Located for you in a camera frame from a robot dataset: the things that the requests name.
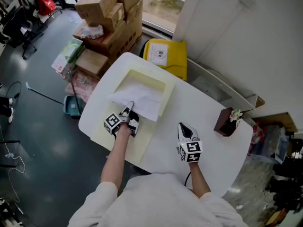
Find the plastic bag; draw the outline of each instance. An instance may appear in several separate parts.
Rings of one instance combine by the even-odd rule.
[[[78,98],[81,98],[85,103],[88,102],[90,95],[93,93],[95,87],[98,84],[98,80],[80,70],[75,72],[72,78],[72,82],[75,87],[75,91]],[[71,83],[69,83],[65,89],[67,93],[73,94]]]
[[[103,27],[98,25],[97,27],[84,26],[81,31],[81,39],[97,39],[103,35]]]

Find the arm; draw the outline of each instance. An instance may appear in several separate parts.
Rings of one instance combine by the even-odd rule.
[[[108,156],[101,175],[101,184],[87,196],[83,206],[74,213],[68,227],[95,227],[117,198],[120,188],[126,147],[131,131],[127,124],[120,125],[114,147]]]
[[[120,125],[114,147],[103,167],[101,182],[114,183],[117,189],[121,186],[126,147],[131,133],[126,123]]]
[[[191,172],[191,181],[193,184],[193,193],[198,198],[201,198],[205,193],[210,192],[210,188],[205,181],[197,162],[189,163],[189,168]]]
[[[198,163],[189,163],[189,168],[194,194],[216,216],[221,224],[226,227],[247,227],[241,216],[228,202],[211,193]]]

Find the white wall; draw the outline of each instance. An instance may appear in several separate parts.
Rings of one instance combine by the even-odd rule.
[[[188,57],[258,94],[264,116],[289,112],[303,129],[303,0],[186,0],[174,39]]]

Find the white table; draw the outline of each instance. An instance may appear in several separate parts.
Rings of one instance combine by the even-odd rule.
[[[106,107],[107,95],[115,85],[115,75],[126,63],[137,61],[143,67],[161,68],[131,53],[124,53],[109,68],[90,96],[79,121],[79,129],[91,137]],[[177,125],[184,122],[194,127],[203,144],[199,166],[213,193],[223,196],[237,177],[250,146],[252,128],[241,121],[230,137],[213,131],[224,106],[188,83],[167,73],[176,80],[164,113],[157,121],[157,129],[137,166],[150,173],[174,173],[184,183],[188,164],[177,153]],[[191,178],[187,187],[191,187]]]

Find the small potted plant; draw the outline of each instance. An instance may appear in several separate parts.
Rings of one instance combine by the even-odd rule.
[[[231,136],[241,122],[242,117],[243,113],[241,113],[240,109],[223,109],[221,110],[217,124],[214,127],[214,131],[223,136]]]

